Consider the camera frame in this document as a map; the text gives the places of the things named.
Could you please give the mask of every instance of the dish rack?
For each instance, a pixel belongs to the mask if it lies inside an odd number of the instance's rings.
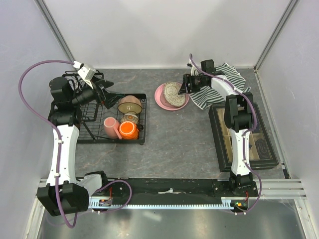
[[[98,72],[96,75],[104,78],[103,73]],[[78,74],[73,73],[73,71],[65,72],[62,76],[72,77],[78,84],[80,84]],[[80,107],[82,111],[82,121],[77,143],[139,143],[140,145],[143,145],[145,143],[146,136],[146,94],[125,94],[125,96],[135,96],[142,104],[142,111],[137,114],[137,117],[139,118],[139,124],[143,126],[143,130],[139,132],[138,139],[108,138],[104,131],[104,120],[107,117],[113,117],[120,122],[120,119],[124,116],[124,114],[118,110],[118,102],[110,109],[107,109],[105,106],[97,104],[96,101],[92,101]]]

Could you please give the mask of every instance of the cloth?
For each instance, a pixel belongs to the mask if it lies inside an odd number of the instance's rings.
[[[217,66],[216,71],[222,71],[227,79],[239,90],[242,90],[243,92],[250,91],[250,87],[244,89],[246,80],[237,72],[235,67],[224,63],[222,66]],[[201,88],[199,92],[189,94],[189,96],[195,105],[200,107],[202,110],[206,109],[211,104],[225,102],[222,96],[209,86],[205,86]]]

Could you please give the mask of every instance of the white wall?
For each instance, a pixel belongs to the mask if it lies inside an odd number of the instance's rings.
[[[0,238],[20,239],[39,180],[48,175],[53,141],[51,127],[20,100],[18,81],[30,65],[66,57],[33,0],[2,0],[0,5]],[[22,85],[26,99],[44,116],[52,100],[48,82],[67,69],[40,66]]]
[[[260,69],[289,171],[319,223],[319,1],[297,5]]]
[[[96,68],[185,67],[189,53],[253,66],[289,0],[45,0],[74,57]]]

